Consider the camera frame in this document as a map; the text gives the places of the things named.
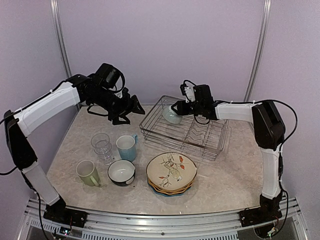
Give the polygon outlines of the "light blue faceted cup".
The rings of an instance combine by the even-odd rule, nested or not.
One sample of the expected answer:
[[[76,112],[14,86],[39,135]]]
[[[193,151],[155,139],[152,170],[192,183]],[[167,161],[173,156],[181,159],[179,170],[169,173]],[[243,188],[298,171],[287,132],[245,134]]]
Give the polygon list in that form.
[[[116,147],[122,160],[133,162],[137,156],[138,135],[123,135],[116,140]]]

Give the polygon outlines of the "clear glass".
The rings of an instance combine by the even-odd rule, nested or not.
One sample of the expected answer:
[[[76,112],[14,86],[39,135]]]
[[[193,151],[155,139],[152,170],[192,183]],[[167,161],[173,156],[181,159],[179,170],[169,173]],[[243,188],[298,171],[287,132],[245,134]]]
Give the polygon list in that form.
[[[95,147],[94,152],[104,165],[110,165],[114,161],[112,145],[109,143],[103,147]]]
[[[105,154],[112,149],[110,137],[106,133],[97,133],[92,137],[90,143],[98,154]]]

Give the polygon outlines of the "dark blue bowl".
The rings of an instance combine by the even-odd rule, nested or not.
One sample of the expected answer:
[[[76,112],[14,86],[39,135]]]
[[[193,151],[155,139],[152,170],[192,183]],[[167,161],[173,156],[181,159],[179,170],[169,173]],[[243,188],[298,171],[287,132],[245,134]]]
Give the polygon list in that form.
[[[107,174],[115,185],[125,187],[134,181],[136,167],[131,161],[121,159],[113,162],[109,166]]]

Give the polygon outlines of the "beige plate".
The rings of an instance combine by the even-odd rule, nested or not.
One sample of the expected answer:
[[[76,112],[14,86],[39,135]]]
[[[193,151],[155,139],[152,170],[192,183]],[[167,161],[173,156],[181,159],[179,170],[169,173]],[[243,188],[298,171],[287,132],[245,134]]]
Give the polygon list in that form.
[[[146,167],[147,177],[155,184],[160,184],[160,176],[170,175],[170,182],[186,185],[197,174],[196,164],[186,155],[176,152],[166,152],[154,157]]]

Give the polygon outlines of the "green mug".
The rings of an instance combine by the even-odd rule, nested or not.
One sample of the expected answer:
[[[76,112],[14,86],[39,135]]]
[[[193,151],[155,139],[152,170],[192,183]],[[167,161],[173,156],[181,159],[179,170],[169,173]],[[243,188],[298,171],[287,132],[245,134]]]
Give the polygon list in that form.
[[[76,166],[76,174],[90,187],[100,187],[100,177],[95,164],[91,160],[82,160]]]

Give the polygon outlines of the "blue dotted plate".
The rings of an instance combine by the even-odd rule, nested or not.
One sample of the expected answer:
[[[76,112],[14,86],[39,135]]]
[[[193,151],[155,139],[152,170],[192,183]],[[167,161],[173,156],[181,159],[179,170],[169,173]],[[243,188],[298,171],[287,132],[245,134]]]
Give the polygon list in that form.
[[[173,196],[181,196],[182,194],[184,194],[186,191],[188,191],[192,187],[193,183],[190,183],[188,186],[186,186],[182,190],[179,190],[179,191],[176,191],[176,192],[166,192],[166,191],[163,191],[163,190],[158,190],[150,182],[148,182],[148,185],[151,187],[151,189],[156,194],[160,194],[160,195],[166,196],[166,197],[173,197]]]

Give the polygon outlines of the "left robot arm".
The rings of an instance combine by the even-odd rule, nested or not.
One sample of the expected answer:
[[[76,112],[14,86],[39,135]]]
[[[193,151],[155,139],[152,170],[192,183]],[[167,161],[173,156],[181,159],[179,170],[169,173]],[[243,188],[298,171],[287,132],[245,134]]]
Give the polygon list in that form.
[[[130,113],[145,114],[136,95],[130,95],[124,85],[116,89],[118,80],[126,83],[120,70],[103,63],[95,73],[76,74],[63,80],[40,98],[14,112],[8,110],[3,116],[6,143],[15,167],[27,185],[44,200],[50,214],[61,223],[70,218],[70,211],[39,165],[27,138],[55,115],[80,103],[100,106],[113,125],[129,124],[127,115]]]

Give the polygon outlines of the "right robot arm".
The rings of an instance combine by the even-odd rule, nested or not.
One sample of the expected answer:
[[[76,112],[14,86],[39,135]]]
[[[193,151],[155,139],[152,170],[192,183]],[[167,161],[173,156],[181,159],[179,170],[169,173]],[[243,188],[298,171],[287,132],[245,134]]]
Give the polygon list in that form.
[[[263,163],[263,185],[259,207],[242,211],[243,218],[256,217],[266,222],[280,218],[280,201],[284,190],[280,183],[283,173],[282,146],[286,127],[273,100],[233,102],[215,100],[206,84],[180,86],[184,100],[170,110],[176,116],[202,116],[208,121],[231,120],[246,122],[253,127],[254,139],[260,148]]]

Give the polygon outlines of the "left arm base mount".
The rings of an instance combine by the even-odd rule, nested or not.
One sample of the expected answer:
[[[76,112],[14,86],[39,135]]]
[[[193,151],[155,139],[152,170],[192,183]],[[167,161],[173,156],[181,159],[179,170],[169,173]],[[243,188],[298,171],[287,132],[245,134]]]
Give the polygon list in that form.
[[[88,213],[85,211],[70,208],[65,208],[60,213],[46,209],[43,217],[46,220],[50,220],[59,224],[84,228],[87,221]]]

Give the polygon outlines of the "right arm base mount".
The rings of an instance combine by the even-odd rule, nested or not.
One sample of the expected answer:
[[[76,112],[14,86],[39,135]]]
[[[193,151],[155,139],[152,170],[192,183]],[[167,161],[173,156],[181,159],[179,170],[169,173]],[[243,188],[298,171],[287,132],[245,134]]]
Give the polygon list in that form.
[[[273,210],[272,212],[262,212],[259,207],[253,209],[246,208],[245,210],[240,211],[238,214],[242,227],[266,223],[269,221],[280,219],[283,216],[280,210]]]

